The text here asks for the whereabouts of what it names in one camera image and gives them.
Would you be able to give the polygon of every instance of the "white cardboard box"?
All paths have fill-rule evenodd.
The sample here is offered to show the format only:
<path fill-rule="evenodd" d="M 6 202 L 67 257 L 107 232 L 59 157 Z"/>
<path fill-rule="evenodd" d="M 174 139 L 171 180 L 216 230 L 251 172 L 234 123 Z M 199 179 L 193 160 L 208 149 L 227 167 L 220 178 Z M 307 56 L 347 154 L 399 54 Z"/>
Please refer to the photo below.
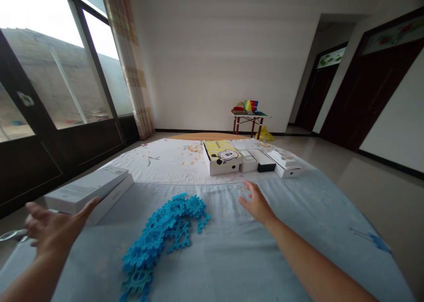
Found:
<path fill-rule="evenodd" d="M 248 152 L 259 163 L 257 166 L 258 172 L 273 172 L 275 170 L 275 162 L 260 149 L 249 149 Z"/>
<path fill-rule="evenodd" d="M 127 176 L 126 169 L 106 166 L 44 195 L 47 208 L 76 214 L 93 198 L 105 198 Z"/>
<path fill-rule="evenodd" d="M 276 162 L 275 173 L 279 177 L 290 178 L 300 175 L 302 169 L 296 160 L 282 157 L 281 154 L 275 150 L 267 154 L 274 162 Z"/>
<path fill-rule="evenodd" d="M 95 207 L 90 217 L 88 217 L 86 225 L 96 225 L 133 184 L 133 176 L 128 174 L 128 176 Z"/>
<path fill-rule="evenodd" d="M 238 172 L 242 163 L 239 153 L 226 140 L 203 142 L 203 156 L 210 176 Z"/>
<path fill-rule="evenodd" d="M 243 162 L 240 165 L 242 172 L 253 172 L 257 171 L 257 160 L 246 150 L 238 151 L 242 155 Z"/>

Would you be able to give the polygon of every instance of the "light blue bedsheet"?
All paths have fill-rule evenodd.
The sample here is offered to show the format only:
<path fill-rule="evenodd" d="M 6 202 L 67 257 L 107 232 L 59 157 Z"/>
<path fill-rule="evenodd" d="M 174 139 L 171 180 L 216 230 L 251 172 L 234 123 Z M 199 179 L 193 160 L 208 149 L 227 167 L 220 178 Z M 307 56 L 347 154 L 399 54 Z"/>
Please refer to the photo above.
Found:
<path fill-rule="evenodd" d="M 392 256 L 349 231 L 377 234 L 347 197 L 319 170 L 298 178 L 258 182 L 282 221 L 359 282 L 378 300 L 414 301 Z M 135 183 L 95 227 L 77 239 L 53 301 L 118 301 L 121 257 L 151 214 L 172 196 L 197 194 L 212 216 L 201 234 L 193 222 L 191 246 L 167 255 L 155 269 L 149 301 L 309 301 L 265 228 L 237 200 L 242 183 Z M 0 292 L 31 262 L 20 244 L 0 272 Z"/>

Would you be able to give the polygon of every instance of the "wooden table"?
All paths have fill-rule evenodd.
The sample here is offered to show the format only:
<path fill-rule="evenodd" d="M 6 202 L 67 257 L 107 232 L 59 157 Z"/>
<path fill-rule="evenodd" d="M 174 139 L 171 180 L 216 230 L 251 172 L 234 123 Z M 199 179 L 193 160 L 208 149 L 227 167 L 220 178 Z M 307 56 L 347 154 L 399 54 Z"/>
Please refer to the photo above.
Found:
<path fill-rule="evenodd" d="M 252 133 L 250 134 L 250 137 L 253 137 L 253 133 L 255 131 L 255 124 L 259 124 L 259 129 L 257 130 L 257 137 L 259 139 L 260 135 L 261 135 L 261 130 L 262 130 L 262 123 L 264 122 L 264 118 L 265 117 L 271 117 L 269 115 L 266 114 L 262 114 L 262 115 L 249 115 L 249 114 L 234 114 L 233 112 L 231 112 L 231 115 L 234 117 L 234 126 L 233 126 L 233 134 L 238 135 L 239 134 L 239 125 L 246 123 L 246 122 L 252 122 Z"/>
<path fill-rule="evenodd" d="M 225 134 L 225 133 L 190 133 L 178 136 L 172 136 L 173 139 L 185 139 L 189 141 L 219 141 L 219 140 L 236 140 L 236 139 L 249 139 L 244 136 Z"/>

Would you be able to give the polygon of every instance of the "mickey mouse box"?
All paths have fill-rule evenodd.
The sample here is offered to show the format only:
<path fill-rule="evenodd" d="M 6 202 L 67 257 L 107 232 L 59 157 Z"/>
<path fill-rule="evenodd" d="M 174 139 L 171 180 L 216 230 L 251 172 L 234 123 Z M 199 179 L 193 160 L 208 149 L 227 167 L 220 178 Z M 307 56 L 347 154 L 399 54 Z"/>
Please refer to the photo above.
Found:
<path fill-rule="evenodd" d="M 242 163 L 242 156 L 226 140 L 203 142 L 203 156 L 210 176 L 238 172 Z"/>

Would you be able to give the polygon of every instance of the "floral glass panel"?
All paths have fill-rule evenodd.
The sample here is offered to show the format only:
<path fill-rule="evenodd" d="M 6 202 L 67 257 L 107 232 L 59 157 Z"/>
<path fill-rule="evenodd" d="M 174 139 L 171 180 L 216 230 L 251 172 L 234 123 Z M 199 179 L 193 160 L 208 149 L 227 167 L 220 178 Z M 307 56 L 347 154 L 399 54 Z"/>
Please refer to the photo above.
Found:
<path fill-rule="evenodd" d="M 334 64 L 339 64 L 341 61 L 341 57 L 345 53 L 345 50 L 346 50 L 346 47 L 321 56 L 318 61 L 317 69 L 324 68 Z"/>
<path fill-rule="evenodd" d="M 362 55 L 424 38 L 424 15 L 371 36 Z"/>

